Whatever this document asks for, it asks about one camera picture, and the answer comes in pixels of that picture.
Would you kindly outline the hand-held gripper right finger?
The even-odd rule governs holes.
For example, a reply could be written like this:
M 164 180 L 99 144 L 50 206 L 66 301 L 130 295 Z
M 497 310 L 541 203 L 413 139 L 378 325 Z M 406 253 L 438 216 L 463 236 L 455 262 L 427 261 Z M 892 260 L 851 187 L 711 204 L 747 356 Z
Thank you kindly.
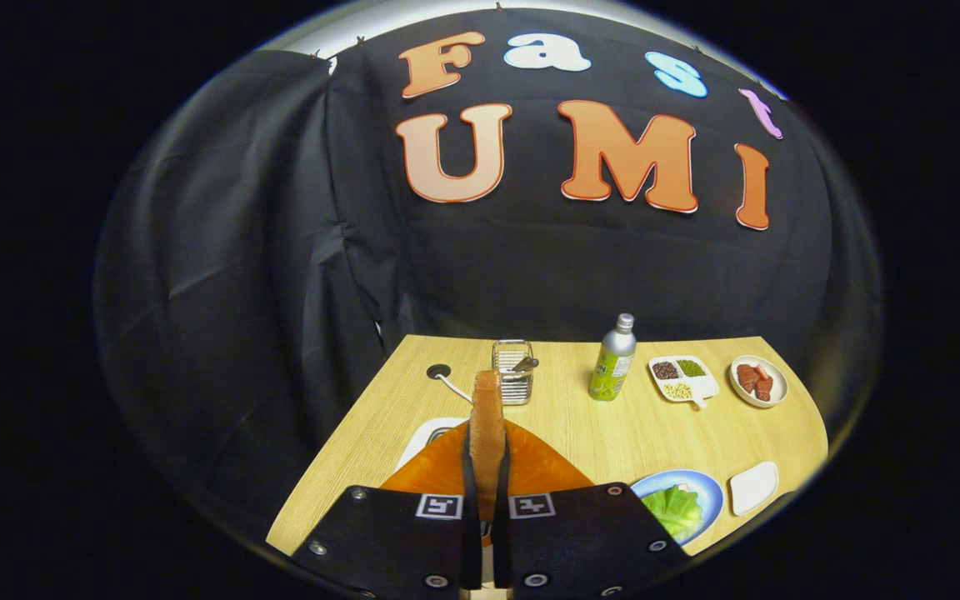
M 689 556 L 624 482 L 511 494 L 504 449 L 492 521 L 492 581 L 509 599 L 609 599 L 646 593 Z

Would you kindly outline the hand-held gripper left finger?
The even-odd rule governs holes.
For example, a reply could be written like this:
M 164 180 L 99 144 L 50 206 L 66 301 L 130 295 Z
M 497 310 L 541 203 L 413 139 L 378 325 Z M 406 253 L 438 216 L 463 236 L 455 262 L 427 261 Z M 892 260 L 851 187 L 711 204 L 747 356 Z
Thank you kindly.
M 457 492 L 353 485 L 293 552 L 306 573 L 354 599 L 462 599 L 481 586 L 481 519 L 470 436 L 451 457 Z

